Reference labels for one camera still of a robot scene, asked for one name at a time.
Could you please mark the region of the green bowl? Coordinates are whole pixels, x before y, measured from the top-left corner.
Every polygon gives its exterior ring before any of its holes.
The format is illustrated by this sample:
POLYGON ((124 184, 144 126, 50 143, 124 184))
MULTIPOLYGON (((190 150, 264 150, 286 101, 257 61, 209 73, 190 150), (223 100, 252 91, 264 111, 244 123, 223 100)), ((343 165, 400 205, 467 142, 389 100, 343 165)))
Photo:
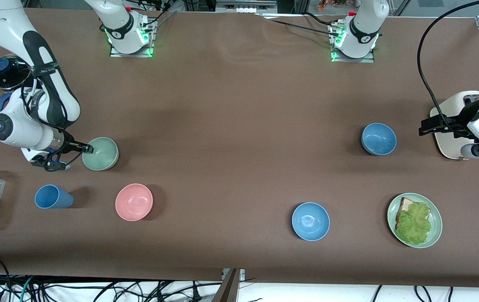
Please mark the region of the green bowl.
POLYGON ((113 167, 119 158, 117 144, 110 138, 99 137, 88 143, 93 147, 92 153, 83 153, 82 161, 92 171, 104 171, 113 167))

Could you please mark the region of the blue bowl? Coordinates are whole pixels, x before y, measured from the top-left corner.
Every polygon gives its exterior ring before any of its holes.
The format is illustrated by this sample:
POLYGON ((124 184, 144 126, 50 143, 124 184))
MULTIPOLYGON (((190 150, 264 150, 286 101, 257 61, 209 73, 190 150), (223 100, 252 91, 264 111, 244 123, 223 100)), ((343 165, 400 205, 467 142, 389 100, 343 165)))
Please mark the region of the blue bowl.
POLYGON ((395 132, 383 123, 371 123, 365 126, 361 134, 362 147, 371 155, 391 154, 398 144, 395 132))
POLYGON ((327 210, 314 202, 298 205, 293 211, 291 225, 295 234, 308 242, 323 239, 331 227, 327 210))

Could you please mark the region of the pink bowl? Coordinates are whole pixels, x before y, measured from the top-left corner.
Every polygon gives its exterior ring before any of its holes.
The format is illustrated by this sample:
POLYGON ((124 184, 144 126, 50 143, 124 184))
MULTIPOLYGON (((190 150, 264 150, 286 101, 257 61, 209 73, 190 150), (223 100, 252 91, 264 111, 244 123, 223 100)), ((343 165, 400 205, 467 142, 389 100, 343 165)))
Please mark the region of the pink bowl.
POLYGON ((115 199, 115 210, 126 221, 145 218, 153 208, 153 194, 143 184, 129 184, 122 188, 115 199))

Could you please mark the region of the blue cup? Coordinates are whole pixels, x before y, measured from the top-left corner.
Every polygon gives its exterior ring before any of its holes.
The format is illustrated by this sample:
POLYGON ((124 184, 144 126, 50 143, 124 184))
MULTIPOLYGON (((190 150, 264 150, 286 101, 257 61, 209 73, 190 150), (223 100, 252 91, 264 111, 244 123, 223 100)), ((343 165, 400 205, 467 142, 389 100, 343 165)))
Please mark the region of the blue cup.
POLYGON ((34 196, 34 202, 41 209, 70 208, 73 205, 73 196, 53 184, 40 187, 34 196))

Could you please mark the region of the bread slice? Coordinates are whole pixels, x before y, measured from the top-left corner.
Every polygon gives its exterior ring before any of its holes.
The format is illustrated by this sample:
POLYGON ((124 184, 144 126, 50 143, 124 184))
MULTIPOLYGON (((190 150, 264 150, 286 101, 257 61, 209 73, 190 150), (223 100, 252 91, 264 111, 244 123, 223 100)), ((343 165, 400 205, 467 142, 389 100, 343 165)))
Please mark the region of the bread slice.
POLYGON ((420 201, 413 201, 409 198, 402 197, 401 204, 396 215, 396 225, 395 228, 402 226, 404 222, 403 216, 409 216, 412 221, 418 220, 428 220, 431 214, 431 209, 428 207, 427 203, 420 201))

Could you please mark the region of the green plate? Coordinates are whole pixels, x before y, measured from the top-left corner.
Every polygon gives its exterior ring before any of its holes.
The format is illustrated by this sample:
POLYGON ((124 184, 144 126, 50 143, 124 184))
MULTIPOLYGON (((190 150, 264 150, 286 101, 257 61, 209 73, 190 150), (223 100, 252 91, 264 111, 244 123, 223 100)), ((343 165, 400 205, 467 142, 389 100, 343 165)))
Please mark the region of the green plate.
POLYGON ((393 200, 389 203, 388 209, 387 209, 387 223, 389 226, 389 229, 391 230, 392 234, 403 244, 412 247, 412 248, 429 248, 432 245, 434 245, 442 235, 442 230, 443 230, 443 221, 442 217, 439 213, 438 208, 430 201, 428 198, 424 197, 423 195, 417 194, 417 193, 402 193, 400 195, 397 195, 396 197, 393 198, 393 200), (398 214, 398 210, 401 204, 401 199, 402 197, 409 198, 413 201, 420 201, 427 203, 428 207, 431 209, 431 214, 429 217, 429 222, 431 223, 431 230, 427 234, 427 239, 425 243, 421 243, 419 245, 412 245, 403 242, 402 239, 399 239, 399 237, 395 233, 395 225, 396 225, 396 215, 398 214))

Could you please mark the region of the green lettuce leaf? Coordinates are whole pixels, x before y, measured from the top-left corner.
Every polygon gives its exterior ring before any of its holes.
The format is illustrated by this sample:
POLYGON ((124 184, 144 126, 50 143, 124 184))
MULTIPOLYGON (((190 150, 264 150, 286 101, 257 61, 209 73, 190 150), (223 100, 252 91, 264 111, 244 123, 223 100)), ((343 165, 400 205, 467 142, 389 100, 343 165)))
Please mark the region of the green lettuce leaf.
POLYGON ((419 245, 425 243, 431 230, 430 208, 426 203, 415 202, 400 210, 396 217, 395 233, 403 242, 419 245))

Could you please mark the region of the brown table mat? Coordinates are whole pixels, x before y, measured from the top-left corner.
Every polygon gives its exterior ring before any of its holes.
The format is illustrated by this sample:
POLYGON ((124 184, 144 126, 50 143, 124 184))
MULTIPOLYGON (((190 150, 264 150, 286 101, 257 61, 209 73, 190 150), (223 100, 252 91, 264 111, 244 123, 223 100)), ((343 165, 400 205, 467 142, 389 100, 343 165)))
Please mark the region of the brown table mat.
MULTIPOLYGON (((67 129, 107 136, 113 168, 46 172, 0 143, 0 259, 10 273, 112 279, 218 280, 245 269, 256 282, 479 287, 479 160, 451 161, 419 136, 433 104, 416 68, 430 18, 388 18, 375 63, 332 62, 327 38, 236 13, 163 16, 152 58, 112 58, 91 10, 28 8, 81 106, 67 129), (369 154, 371 123, 395 132, 369 154), (117 194, 143 184, 150 213, 126 221, 117 194), (53 184, 70 208, 41 209, 53 184), (429 248, 400 242, 387 223, 394 197, 438 208, 429 248), (299 238, 291 218, 323 206, 327 235, 299 238)), ((6 52, 0 48, 0 57, 6 52)))

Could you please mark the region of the dark table beam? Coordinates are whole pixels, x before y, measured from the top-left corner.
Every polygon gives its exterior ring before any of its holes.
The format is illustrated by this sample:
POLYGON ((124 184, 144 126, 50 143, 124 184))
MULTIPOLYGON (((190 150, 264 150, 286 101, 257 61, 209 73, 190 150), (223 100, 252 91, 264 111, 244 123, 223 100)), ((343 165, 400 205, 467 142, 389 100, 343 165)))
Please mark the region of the dark table beam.
POLYGON ((231 269, 226 279, 222 281, 211 302, 237 302, 240 283, 241 280, 238 269, 231 269))

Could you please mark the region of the metal base plate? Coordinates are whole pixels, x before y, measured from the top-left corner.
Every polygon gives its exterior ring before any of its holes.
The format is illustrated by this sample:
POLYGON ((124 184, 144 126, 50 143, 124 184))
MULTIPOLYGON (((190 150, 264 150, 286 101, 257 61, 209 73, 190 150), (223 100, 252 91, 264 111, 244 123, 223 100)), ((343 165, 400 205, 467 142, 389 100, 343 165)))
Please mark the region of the metal base plate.
POLYGON ((370 51, 365 57, 362 58, 352 58, 343 54, 340 50, 332 50, 331 52, 331 61, 332 62, 352 62, 352 63, 375 63, 375 56, 372 51, 370 51))
POLYGON ((133 57, 133 58, 151 58, 153 57, 153 46, 143 46, 137 52, 131 54, 124 54, 118 52, 113 46, 110 48, 110 57, 133 57))

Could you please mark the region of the metal bracket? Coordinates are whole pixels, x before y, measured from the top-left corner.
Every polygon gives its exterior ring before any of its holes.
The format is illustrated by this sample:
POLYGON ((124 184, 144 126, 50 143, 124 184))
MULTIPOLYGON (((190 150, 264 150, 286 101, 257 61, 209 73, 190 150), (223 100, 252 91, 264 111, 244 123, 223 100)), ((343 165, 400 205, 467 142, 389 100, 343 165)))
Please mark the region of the metal bracket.
MULTIPOLYGON (((221 273, 221 280, 222 281, 224 281, 226 279, 226 276, 228 275, 228 273, 230 271, 231 271, 231 269, 229 269, 229 268, 222 269, 222 273, 221 273)), ((245 269, 238 269, 238 271, 240 273, 240 280, 245 281, 245 279, 246 279, 245 269)))

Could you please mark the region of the aluminium frame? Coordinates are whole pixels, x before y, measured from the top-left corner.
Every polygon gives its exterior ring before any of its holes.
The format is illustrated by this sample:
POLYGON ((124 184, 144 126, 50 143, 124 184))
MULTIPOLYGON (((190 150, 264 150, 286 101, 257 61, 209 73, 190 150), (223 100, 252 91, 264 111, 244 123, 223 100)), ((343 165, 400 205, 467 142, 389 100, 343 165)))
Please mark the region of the aluminium frame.
POLYGON ((215 12, 278 13, 277 0, 216 0, 215 12))

